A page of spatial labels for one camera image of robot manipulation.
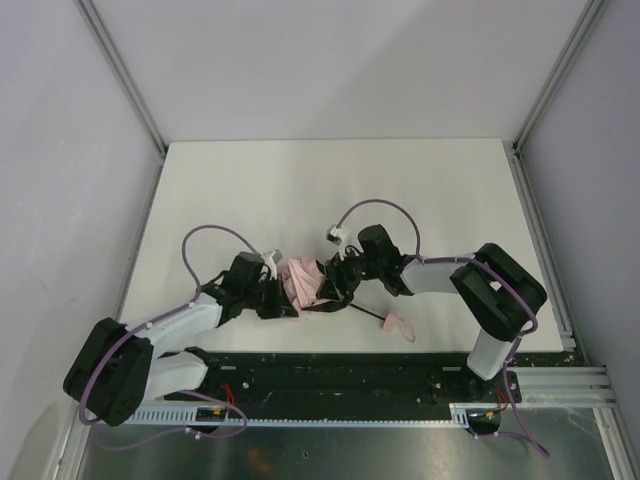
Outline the pink and black folding umbrella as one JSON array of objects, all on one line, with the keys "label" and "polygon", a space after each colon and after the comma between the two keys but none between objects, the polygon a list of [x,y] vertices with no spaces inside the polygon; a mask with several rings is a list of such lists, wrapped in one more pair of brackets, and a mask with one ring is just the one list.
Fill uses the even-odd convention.
[{"label": "pink and black folding umbrella", "polygon": [[[298,313],[311,307],[327,306],[327,300],[321,300],[318,290],[325,276],[321,273],[317,262],[311,257],[294,258],[277,268],[278,276],[283,281],[284,291],[292,306]],[[397,330],[409,343],[416,340],[411,324],[396,313],[385,317],[352,305],[358,311],[372,315],[381,321],[381,328],[386,333]]]}]

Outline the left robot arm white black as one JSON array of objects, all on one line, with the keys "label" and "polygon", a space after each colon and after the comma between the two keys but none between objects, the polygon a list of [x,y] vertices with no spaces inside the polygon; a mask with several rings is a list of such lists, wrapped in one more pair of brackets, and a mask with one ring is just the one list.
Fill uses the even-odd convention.
[{"label": "left robot arm white black", "polygon": [[218,363],[199,347],[182,348],[182,342],[246,310],[263,319],[297,313],[278,277],[281,258],[278,250],[242,252],[195,299],[155,319],[134,326],[100,320],[68,371],[64,392],[95,420],[118,426],[147,401],[198,389]]}]

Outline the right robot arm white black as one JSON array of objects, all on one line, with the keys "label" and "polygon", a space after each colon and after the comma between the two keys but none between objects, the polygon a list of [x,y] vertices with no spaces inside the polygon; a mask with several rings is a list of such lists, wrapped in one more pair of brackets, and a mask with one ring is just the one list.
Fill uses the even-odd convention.
[{"label": "right robot arm white black", "polygon": [[471,378],[485,382],[499,374],[521,338],[537,329],[546,290],[495,243],[471,254],[424,258],[401,253],[380,224],[358,233],[358,248],[339,227],[327,237],[339,251],[319,266],[322,280],[307,311],[342,310],[352,304],[360,284],[370,280],[380,281],[394,297],[456,294],[480,327],[465,370]]}]

